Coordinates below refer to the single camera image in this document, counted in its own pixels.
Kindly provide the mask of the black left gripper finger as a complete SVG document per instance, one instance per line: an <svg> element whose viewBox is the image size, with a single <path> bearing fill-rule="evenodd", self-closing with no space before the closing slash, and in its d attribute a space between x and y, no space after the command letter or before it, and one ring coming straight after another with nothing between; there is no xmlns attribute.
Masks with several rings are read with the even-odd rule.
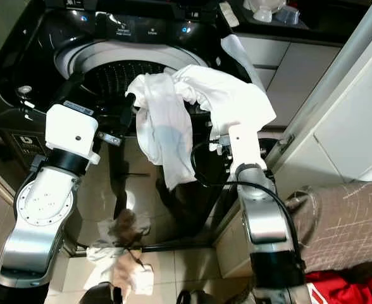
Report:
<svg viewBox="0 0 372 304"><path fill-rule="evenodd" d="M71 73L63 84L63 103L70 102L76 105L87 105L81 93L82 82L84 81L83 73Z"/></svg>
<svg viewBox="0 0 372 304"><path fill-rule="evenodd" d="M118 136L125 137L133 125L133 116L135 113L134 102L136 96L134 93L126 93L123 98L122 104L120 104L120 115L117 122L116 131Z"/></svg>

